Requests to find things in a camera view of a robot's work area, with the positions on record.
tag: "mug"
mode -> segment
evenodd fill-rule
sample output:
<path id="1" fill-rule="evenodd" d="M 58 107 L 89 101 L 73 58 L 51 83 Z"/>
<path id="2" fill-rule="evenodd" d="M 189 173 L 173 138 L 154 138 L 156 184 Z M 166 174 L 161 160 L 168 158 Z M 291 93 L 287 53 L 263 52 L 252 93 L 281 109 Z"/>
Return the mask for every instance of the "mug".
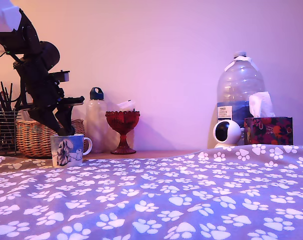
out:
<path id="1" fill-rule="evenodd" d="M 84 141 L 89 143 L 88 150 L 84 151 Z M 70 136 L 50 136 L 52 165 L 54 168 L 68 168 L 81 166 L 83 156 L 90 153 L 93 142 L 90 138 L 84 137 L 84 134 L 75 134 Z"/>

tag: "tissue box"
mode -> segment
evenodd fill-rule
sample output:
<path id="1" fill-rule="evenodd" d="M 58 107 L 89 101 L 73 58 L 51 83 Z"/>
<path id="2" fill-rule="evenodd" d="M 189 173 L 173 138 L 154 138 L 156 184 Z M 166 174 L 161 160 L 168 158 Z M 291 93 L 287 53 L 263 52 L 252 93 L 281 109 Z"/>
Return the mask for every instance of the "tissue box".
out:
<path id="1" fill-rule="evenodd" d="M 292 117 L 249 117 L 244 121 L 244 143 L 293 145 Z"/>

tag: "bottle label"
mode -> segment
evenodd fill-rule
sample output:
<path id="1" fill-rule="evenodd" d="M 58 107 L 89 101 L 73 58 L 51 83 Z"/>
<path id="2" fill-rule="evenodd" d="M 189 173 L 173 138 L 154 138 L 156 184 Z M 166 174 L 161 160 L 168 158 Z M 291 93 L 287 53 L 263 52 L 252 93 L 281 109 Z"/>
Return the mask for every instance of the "bottle label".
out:
<path id="1" fill-rule="evenodd" d="M 217 120 L 232 120 L 233 106 L 218 106 L 217 107 Z"/>
<path id="2" fill-rule="evenodd" d="M 244 127 L 244 119 L 252 118 L 249 101 L 227 101 L 217 103 L 217 121 L 233 120 L 241 128 Z"/>

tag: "black bottle cap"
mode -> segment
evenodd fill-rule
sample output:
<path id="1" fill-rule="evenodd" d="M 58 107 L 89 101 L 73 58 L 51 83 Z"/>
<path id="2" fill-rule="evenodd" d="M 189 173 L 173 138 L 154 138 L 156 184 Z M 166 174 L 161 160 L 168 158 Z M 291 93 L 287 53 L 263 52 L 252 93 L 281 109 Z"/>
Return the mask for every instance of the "black bottle cap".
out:
<path id="1" fill-rule="evenodd" d="M 90 100 L 104 100 L 104 93 L 99 87 L 93 87 L 89 94 Z"/>

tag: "bed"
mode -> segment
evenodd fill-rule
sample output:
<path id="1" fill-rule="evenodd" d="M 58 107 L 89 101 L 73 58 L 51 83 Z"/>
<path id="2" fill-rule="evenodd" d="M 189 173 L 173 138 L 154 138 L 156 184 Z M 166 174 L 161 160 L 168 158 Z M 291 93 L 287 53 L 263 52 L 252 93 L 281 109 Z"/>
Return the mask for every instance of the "bed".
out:
<path id="1" fill-rule="evenodd" d="M 89 159 L 64 169 L 0 156 L 0 240 L 207 238 L 303 239 L 303 146 Z"/>

